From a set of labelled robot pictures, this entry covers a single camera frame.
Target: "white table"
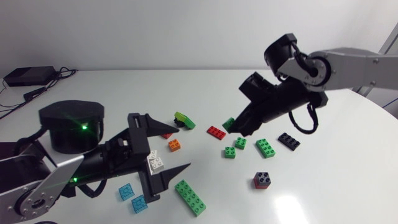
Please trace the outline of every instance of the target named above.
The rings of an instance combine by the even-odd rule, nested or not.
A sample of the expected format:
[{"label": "white table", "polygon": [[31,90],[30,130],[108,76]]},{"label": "white table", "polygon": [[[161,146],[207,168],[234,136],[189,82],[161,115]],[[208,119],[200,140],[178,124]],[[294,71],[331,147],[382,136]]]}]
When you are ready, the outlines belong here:
[{"label": "white table", "polygon": [[[223,129],[249,100],[238,90],[252,70],[138,70],[78,72],[56,87],[0,120],[0,141],[16,141],[39,129],[37,111],[61,100],[96,101],[105,107],[104,138],[127,127],[127,114],[149,113],[173,125],[180,111],[196,124],[181,129],[182,148],[170,152],[167,140],[152,137],[149,143],[172,168],[191,162],[174,178],[160,200],[135,214],[131,200],[121,202],[118,188],[131,183],[142,194],[138,175],[110,179],[104,192],[90,199],[60,198],[44,216],[26,223],[398,223],[398,121],[386,111],[349,90],[328,91],[329,102],[317,110],[320,125],[315,134],[298,132],[285,114],[248,136],[245,150],[235,159],[222,158],[239,134],[219,141],[206,133],[211,126]],[[259,71],[277,83],[270,70]],[[21,101],[34,87],[10,88],[0,95],[3,104]],[[303,106],[294,111],[296,121],[311,128]],[[277,141],[287,132],[301,142],[295,152]],[[266,138],[276,151],[264,159],[254,146]],[[267,190],[254,189],[256,172],[270,173]],[[185,179],[207,209],[197,218],[174,190]]]}]

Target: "power adapter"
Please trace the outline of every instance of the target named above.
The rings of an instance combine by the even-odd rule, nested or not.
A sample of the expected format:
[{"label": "power adapter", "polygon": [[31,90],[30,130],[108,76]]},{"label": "power adapter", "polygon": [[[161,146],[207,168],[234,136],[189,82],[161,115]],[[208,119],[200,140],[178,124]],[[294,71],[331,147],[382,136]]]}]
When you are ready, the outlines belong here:
[{"label": "power adapter", "polygon": [[57,76],[53,66],[17,68],[4,77],[9,86],[47,85]]}]

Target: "green led light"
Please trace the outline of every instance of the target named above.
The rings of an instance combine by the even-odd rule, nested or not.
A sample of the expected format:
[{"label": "green led light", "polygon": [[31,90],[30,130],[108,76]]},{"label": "green led light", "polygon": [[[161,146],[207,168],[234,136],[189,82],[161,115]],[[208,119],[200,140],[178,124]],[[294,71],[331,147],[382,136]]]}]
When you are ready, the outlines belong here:
[{"label": "green led light", "polygon": [[88,128],[88,124],[87,124],[87,123],[82,124],[82,125],[81,125],[81,128],[82,128],[83,130],[86,130],[86,129]]}]

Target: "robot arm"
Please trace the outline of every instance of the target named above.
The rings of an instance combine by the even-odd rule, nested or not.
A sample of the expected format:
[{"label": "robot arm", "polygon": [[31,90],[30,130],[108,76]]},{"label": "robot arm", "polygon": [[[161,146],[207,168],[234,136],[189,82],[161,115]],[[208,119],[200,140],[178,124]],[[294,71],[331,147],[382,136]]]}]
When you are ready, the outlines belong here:
[{"label": "robot arm", "polygon": [[[264,58],[281,81],[272,85],[258,73],[251,75],[239,89],[251,103],[228,130],[252,134],[262,123],[285,113],[294,126],[312,134],[318,126],[316,108],[327,104],[325,90],[356,86],[398,89],[398,55],[379,55],[367,50],[340,48],[301,53],[293,34],[285,34],[264,52]],[[308,103],[314,128],[304,130],[295,123],[292,110]]]},{"label": "robot arm", "polygon": [[[169,181],[190,165],[151,174],[147,138],[176,133],[178,129],[148,114],[129,114],[129,127],[104,144],[98,144],[104,117],[99,103],[61,101],[41,109],[39,116],[40,131],[16,142],[14,156],[0,159],[1,223],[37,218],[48,212],[60,196],[74,197],[76,187],[96,197],[107,179],[133,172],[139,173],[146,202],[153,202],[168,189]],[[47,130],[50,135],[41,137]],[[30,147],[19,153],[26,145]],[[52,163],[52,170],[44,157]],[[86,185],[97,181],[101,181],[97,190]]]}]

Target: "green lego brick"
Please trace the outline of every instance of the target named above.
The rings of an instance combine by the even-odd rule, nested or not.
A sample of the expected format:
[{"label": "green lego brick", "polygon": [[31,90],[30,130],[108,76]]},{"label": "green lego brick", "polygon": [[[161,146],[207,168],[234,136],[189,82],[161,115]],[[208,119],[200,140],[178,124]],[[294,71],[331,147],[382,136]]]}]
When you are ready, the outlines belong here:
[{"label": "green lego brick", "polygon": [[235,142],[235,147],[238,149],[244,149],[246,145],[246,139],[238,137],[238,139]]},{"label": "green lego brick", "polygon": [[189,129],[193,129],[196,126],[195,123],[192,122],[191,119],[189,119],[187,116],[186,116],[186,120],[184,121],[184,124]]},{"label": "green lego brick", "polygon": [[256,142],[256,146],[260,149],[261,154],[265,158],[270,158],[275,155],[275,150],[269,145],[267,140],[260,139]]},{"label": "green lego brick", "polygon": [[225,147],[225,158],[235,159],[235,154],[234,147]]},{"label": "green lego brick", "polygon": [[206,209],[206,205],[185,180],[181,180],[174,187],[196,216],[200,215]]},{"label": "green lego brick", "polygon": [[187,117],[184,114],[181,114],[180,112],[175,112],[174,114],[175,118],[179,121],[185,122]]},{"label": "green lego brick", "polygon": [[225,128],[225,130],[229,133],[229,127],[231,127],[231,125],[235,122],[235,119],[230,118],[227,121],[225,121],[225,123],[223,124],[223,127]]}]

